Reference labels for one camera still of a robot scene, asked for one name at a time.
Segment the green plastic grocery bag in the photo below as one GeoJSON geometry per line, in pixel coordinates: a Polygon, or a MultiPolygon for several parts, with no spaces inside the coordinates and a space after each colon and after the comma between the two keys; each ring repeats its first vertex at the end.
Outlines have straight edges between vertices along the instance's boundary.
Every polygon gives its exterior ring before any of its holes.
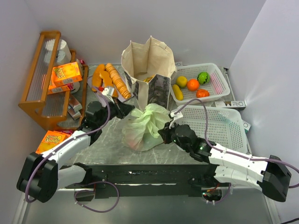
{"type": "Polygon", "coordinates": [[[133,109],[122,129],[123,145],[142,152],[162,144],[164,141],[158,131],[170,120],[169,111],[155,103],[148,104],[144,111],[133,109]]]}

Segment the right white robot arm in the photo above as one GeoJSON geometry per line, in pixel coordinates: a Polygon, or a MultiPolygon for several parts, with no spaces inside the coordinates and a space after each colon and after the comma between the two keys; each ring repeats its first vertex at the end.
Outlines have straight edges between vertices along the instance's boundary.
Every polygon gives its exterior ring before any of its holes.
{"type": "Polygon", "coordinates": [[[198,137],[188,125],[166,124],[158,133],[165,144],[175,143],[193,159],[212,165],[217,182],[248,186],[274,201],[286,201],[292,175],[279,157],[263,158],[230,150],[198,137]]]}

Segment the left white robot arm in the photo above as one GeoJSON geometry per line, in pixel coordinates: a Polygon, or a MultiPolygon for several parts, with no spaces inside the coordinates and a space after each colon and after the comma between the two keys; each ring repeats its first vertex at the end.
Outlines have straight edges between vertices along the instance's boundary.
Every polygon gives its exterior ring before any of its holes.
{"type": "Polygon", "coordinates": [[[92,145],[101,135],[109,120],[125,118],[135,108],[114,99],[103,107],[99,101],[87,106],[85,117],[74,133],[52,149],[27,156],[16,187],[26,196],[42,203],[50,200],[58,189],[73,185],[87,185],[92,180],[92,168],[75,163],[63,168],[67,160],[92,145]]]}

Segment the orange gummy snack bag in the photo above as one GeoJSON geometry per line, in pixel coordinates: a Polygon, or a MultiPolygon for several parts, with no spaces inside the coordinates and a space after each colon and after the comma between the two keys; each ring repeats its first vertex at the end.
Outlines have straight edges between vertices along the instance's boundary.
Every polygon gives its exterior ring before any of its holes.
{"type": "Polygon", "coordinates": [[[152,75],[150,77],[147,77],[146,79],[144,79],[143,81],[146,82],[146,83],[149,83],[153,78],[154,78],[155,75],[152,75]]]}

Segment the beige canvas tote bag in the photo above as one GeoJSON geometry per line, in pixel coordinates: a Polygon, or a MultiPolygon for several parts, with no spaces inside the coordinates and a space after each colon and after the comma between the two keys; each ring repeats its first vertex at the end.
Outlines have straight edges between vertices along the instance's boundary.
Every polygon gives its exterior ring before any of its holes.
{"type": "Polygon", "coordinates": [[[121,66],[139,109],[152,103],[168,108],[171,80],[177,68],[173,52],[164,42],[152,36],[145,44],[130,42],[122,52],[121,66]],[[155,76],[149,83],[143,81],[152,75],[155,76]]]}

